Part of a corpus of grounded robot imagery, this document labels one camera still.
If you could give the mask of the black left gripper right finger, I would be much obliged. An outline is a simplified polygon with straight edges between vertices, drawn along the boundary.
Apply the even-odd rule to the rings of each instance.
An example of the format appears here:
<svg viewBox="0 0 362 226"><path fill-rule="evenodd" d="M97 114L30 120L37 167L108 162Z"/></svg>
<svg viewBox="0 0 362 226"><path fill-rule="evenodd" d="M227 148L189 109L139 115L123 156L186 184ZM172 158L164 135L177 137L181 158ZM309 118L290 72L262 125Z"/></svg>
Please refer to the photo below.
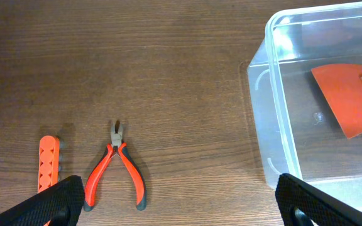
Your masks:
<svg viewBox="0 0 362 226"><path fill-rule="evenodd" d="M362 226L362 212L290 175L281 174L275 190L286 226Z"/></svg>

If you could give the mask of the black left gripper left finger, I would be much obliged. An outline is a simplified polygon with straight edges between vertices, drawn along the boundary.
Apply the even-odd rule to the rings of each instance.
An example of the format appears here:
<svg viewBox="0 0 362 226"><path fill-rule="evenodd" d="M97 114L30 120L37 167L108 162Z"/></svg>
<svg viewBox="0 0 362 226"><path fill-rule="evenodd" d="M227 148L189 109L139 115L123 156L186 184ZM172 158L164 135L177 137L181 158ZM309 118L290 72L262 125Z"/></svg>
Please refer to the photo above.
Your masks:
<svg viewBox="0 0 362 226"><path fill-rule="evenodd" d="M0 226L76 226L85 200L80 176L71 175L16 206L0 213Z"/></svg>

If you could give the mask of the orange bit holder strip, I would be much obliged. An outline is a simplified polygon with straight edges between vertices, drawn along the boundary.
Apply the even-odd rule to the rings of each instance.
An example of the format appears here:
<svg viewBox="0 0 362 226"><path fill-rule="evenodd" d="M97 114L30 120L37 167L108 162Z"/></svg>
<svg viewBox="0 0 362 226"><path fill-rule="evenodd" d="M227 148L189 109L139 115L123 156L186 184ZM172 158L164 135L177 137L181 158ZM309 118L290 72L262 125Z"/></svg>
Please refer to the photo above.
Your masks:
<svg viewBox="0 0 362 226"><path fill-rule="evenodd" d="M59 181L60 140L55 136L43 136L39 142L38 189L41 193Z"/></svg>

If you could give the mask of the red black cutting pliers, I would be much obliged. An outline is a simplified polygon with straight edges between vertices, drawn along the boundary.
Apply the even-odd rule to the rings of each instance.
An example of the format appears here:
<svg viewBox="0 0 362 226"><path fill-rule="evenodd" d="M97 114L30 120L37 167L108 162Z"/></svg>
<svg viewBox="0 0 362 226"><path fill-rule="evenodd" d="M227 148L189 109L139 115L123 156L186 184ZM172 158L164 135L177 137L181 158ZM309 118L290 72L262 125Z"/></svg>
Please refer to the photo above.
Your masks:
<svg viewBox="0 0 362 226"><path fill-rule="evenodd" d="M125 132L125 125L120 120L109 123L109 139L84 184L83 211L91 212L95 207L108 204L109 195L115 191L126 195L125 202L129 208L137 211L146 209L148 192L145 177L131 156Z"/></svg>

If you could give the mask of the red scraper with wooden handle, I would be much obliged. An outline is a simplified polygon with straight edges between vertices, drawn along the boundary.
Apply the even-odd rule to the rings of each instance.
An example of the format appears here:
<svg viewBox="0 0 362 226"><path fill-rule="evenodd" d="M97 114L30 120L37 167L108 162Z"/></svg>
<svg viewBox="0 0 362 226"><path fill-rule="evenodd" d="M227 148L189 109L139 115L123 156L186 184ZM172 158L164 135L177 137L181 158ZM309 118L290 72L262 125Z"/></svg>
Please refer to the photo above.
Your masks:
<svg viewBox="0 0 362 226"><path fill-rule="evenodd" d="M311 72L344 135L362 134L362 65L329 64Z"/></svg>

